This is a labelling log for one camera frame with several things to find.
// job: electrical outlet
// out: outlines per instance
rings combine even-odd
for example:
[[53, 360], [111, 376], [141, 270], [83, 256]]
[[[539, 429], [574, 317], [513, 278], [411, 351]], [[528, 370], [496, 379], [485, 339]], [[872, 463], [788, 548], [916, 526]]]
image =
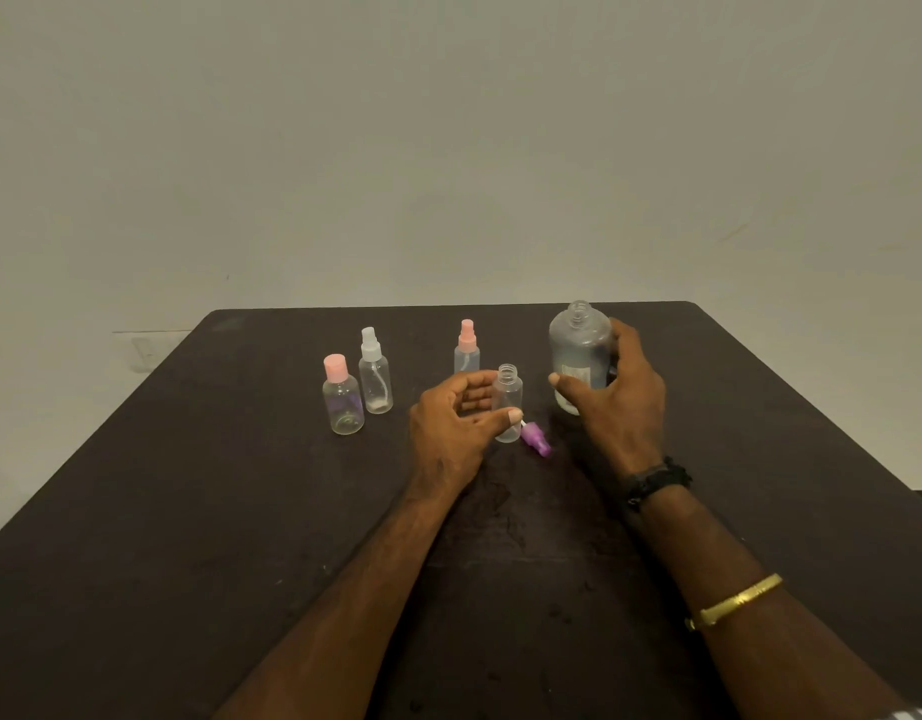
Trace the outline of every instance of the electrical outlet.
[[114, 331], [121, 359], [135, 374], [151, 374], [191, 331]]

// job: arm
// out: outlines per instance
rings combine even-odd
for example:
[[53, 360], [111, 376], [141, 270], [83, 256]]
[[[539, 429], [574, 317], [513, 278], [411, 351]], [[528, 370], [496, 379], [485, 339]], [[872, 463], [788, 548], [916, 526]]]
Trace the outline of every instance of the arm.
[[491, 440], [520, 409], [488, 409], [497, 373], [455, 374], [411, 408], [407, 489], [367, 543], [227, 699], [216, 720], [364, 716], [375, 677], [425, 556]]
[[[617, 379], [592, 390], [569, 376], [552, 385], [581, 414], [587, 434], [622, 482], [664, 457], [665, 383], [638, 332], [612, 320]], [[687, 489], [671, 485], [641, 503], [641, 530], [693, 616], [770, 573]], [[779, 586], [701, 629], [745, 720], [874, 720], [906, 704], [867, 664]]]

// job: wall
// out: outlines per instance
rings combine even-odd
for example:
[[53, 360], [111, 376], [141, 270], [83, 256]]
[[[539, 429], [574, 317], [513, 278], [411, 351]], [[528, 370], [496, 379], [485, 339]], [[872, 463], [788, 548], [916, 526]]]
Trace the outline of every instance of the wall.
[[922, 0], [0, 0], [0, 524], [112, 331], [577, 297], [698, 302], [922, 488]]

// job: frosted bottle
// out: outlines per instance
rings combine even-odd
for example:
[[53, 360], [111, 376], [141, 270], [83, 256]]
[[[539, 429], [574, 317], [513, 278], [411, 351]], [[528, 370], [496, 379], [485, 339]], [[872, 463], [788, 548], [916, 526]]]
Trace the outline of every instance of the frosted bottle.
[[371, 326], [361, 329], [361, 360], [357, 364], [364, 390], [364, 407], [373, 415], [382, 415], [394, 406], [388, 360]]
[[476, 372], [481, 368], [481, 349], [475, 336], [475, 322], [470, 318], [461, 321], [461, 335], [454, 350], [454, 373]]
[[348, 363], [340, 353], [324, 359], [327, 381], [321, 389], [331, 429], [339, 435], [353, 435], [364, 425], [364, 407], [358, 379], [348, 374]]
[[[587, 300], [575, 300], [567, 310], [554, 316], [547, 330], [551, 340], [551, 358], [555, 374], [581, 379], [592, 389], [608, 385], [611, 363], [611, 343], [614, 339], [611, 321]], [[558, 405], [573, 415], [575, 405], [557, 391]]]
[[[502, 363], [497, 368], [497, 378], [491, 384], [491, 410], [504, 407], [521, 409], [525, 396], [525, 382], [518, 376], [518, 370], [511, 363]], [[495, 439], [498, 442], [515, 442], [521, 436], [522, 423], [518, 422], [504, 430]]]

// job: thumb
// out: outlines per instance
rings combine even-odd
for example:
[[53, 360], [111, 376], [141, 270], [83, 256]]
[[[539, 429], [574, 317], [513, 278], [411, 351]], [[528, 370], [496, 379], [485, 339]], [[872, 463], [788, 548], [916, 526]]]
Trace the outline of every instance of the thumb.
[[577, 407], [578, 412], [584, 412], [588, 406], [593, 392], [590, 386], [574, 376], [563, 373], [552, 373], [547, 377], [548, 383], [558, 390], [558, 394]]
[[504, 430], [518, 424], [525, 418], [525, 413], [518, 407], [506, 407], [505, 409], [495, 409], [477, 416], [478, 431], [481, 433], [486, 444], [490, 444]]

